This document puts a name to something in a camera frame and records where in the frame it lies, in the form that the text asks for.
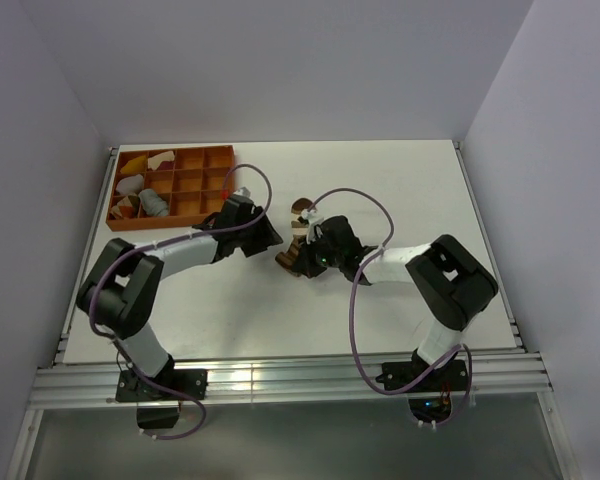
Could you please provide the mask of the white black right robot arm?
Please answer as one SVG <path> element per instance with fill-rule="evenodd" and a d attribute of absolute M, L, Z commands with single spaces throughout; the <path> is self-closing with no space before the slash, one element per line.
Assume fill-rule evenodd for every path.
<path fill-rule="evenodd" d="M 414 247 L 365 246 L 343 216 L 323 218 L 304 211 L 296 225 L 305 231 L 291 271 L 313 278 L 338 270 L 352 283 L 349 320 L 357 290 L 380 283 L 415 287 L 433 315 L 433 324 L 415 351 L 415 383 L 432 390 L 448 374 L 445 363 L 465 330 L 499 293 L 493 275 L 452 235 Z"/>

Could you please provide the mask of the grey sock with black stripes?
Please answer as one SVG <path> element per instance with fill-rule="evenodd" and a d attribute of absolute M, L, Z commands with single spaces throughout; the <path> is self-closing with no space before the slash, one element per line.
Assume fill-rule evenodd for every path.
<path fill-rule="evenodd" d="M 169 215 L 169 204 L 153 189 L 144 189 L 138 194 L 144 212 L 150 217 Z"/>

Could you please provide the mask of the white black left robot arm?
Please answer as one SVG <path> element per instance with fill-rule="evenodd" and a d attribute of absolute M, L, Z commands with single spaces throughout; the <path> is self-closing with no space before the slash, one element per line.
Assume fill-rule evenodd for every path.
<path fill-rule="evenodd" d="M 88 315 L 92 331 L 112 340 L 141 372 L 139 388 L 163 399 L 173 391 L 175 375 L 172 355 L 149 324 L 160 282 L 237 249 L 250 257 L 281 243 L 264 209 L 234 193 L 220 211 L 181 236 L 144 245 L 109 241 L 80 286 L 76 306 Z"/>

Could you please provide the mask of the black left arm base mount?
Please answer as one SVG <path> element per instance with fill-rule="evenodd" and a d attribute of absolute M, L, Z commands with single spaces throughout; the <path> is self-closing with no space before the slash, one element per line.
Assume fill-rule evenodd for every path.
<path fill-rule="evenodd" d="M 200 409 L 201 418 L 193 432 L 204 424 L 207 410 L 202 400 L 206 396 L 207 380 L 206 369 L 174 369 L 163 378 L 163 383 L 144 378 L 133 368 L 124 369 L 119 373 L 115 401 L 137 404 L 136 424 L 143 434 L 177 439 L 189 435 L 189 432 L 163 434 L 163 431 L 176 426 L 185 402 Z"/>

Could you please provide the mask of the brown striped sock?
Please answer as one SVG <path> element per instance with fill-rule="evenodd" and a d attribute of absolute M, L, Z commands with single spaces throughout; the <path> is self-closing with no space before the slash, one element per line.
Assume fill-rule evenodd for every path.
<path fill-rule="evenodd" d="M 275 261 L 287 273 L 300 277 L 312 278 L 311 265 L 308 260 L 306 236 L 308 225 L 301 220 L 301 214 L 312 205 L 307 198 L 297 199 L 291 206 L 292 241 L 285 252 L 279 252 Z"/>

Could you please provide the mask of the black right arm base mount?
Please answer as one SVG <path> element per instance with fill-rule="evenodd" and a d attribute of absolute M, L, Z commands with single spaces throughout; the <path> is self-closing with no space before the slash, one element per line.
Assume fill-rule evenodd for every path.
<path fill-rule="evenodd" d="M 427 364 L 414 352 L 409 361 L 385 362 L 375 382 L 385 392 L 396 391 L 414 382 L 423 374 Z M 424 397 L 409 398 L 410 413 L 417 422 L 434 426 L 447 421 L 453 414 L 452 394 L 462 391 L 467 399 L 472 387 L 472 363 L 458 359 L 454 353 L 448 360 L 429 372 L 408 391 L 408 394 L 424 394 Z"/>

